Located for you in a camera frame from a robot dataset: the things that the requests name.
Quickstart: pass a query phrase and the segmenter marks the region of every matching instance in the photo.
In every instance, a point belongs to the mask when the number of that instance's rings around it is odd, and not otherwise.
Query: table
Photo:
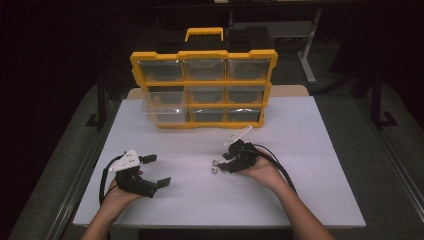
[[[73,223],[87,226],[99,208],[103,168],[131,148],[157,154],[143,178],[172,177],[154,198],[132,203],[114,226],[134,228],[289,228],[277,198],[253,179],[210,172],[224,161],[230,129],[159,129],[143,116],[141,99],[123,100]],[[270,97],[265,124],[242,138],[268,147],[290,174],[299,196],[330,228],[364,227],[314,98]],[[109,174],[107,185],[113,174]]]

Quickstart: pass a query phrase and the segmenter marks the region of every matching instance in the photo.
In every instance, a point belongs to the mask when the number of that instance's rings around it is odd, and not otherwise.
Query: black cable
[[[106,198],[106,196],[110,193],[110,192],[112,192],[112,190],[114,189],[114,188],[116,188],[118,186],[118,184],[116,184],[115,186],[113,186],[111,189],[109,189],[109,191],[107,191],[107,193],[105,194],[105,198]]]
[[[249,153],[255,153],[263,158],[265,158],[266,160],[268,160],[270,163],[272,163],[274,166],[276,166],[278,168],[278,170],[280,170],[280,172],[283,174],[284,178],[286,179],[287,183],[289,184],[289,186],[291,187],[291,189],[297,194],[296,188],[294,187],[294,184],[289,176],[289,174],[287,173],[286,169],[284,169],[284,167],[278,163],[277,161],[275,161],[274,159],[272,159],[269,155],[261,152],[261,151],[252,151],[252,150],[246,150],[246,149],[242,149],[242,150],[238,150],[239,152],[249,152]]]
[[[105,185],[106,185],[106,179],[107,179],[107,174],[108,174],[109,167],[112,165],[113,162],[115,162],[116,160],[120,159],[122,156],[123,155],[118,156],[118,157],[112,159],[108,163],[108,165],[106,166],[106,168],[103,169],[103,174],[102,174],[102,179],[100,180],[100,189],[99,189],[99,203],[100,203],[100,205],[102,205],[103,200],[105,200],[105,196],[106,196],[106,195],[104,195],[104,192],[105,192]]]
[[[111,189],[109,189],[107,191],[106,194],[104,194],[105,192],[105,185],[106,185],[106,179],[107,179],[107,174],[108,174],[108,170],[109,167],[118,159],[120,159],[123,155],[121,156],[117,156],[116,158],[112,159],[106,166],[105,169],[103,169],[103,174],[102,174],[102,179],[100,180],[100,189],[99,189],[99,203],[100,206],[102,205],[103,201],[105,200],[105,197],[114,189],[118,186],[118,184],[116,184],[115,186],[113,186]],[[110,235],[110,231],[107,232],[107,240],[112,240],[112,237]]]
[[[267,150],[271,155],[272,155],[272,157],[275,159],[275,161],[277,161],[278,163],[280,163],[280,161],[278,161],[278,158],[274,155],[274,153],[272,153],[271,152],[271,150],[269,150],[268,148],[266,148],[266,147],[264,147],[264,146],[262,146],[262,145],[259,145],[259,144],[253,144],[253,146],[258,146],[258,147],[261,147],[261,148],[263,148],[263,149],[265,149],[265,150]]]

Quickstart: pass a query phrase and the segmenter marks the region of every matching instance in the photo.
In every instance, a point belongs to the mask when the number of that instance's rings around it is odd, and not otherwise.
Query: plastic organizer
[[[157,127],[261,127],[278,55],[266,27],[148,29],[131,55]]]

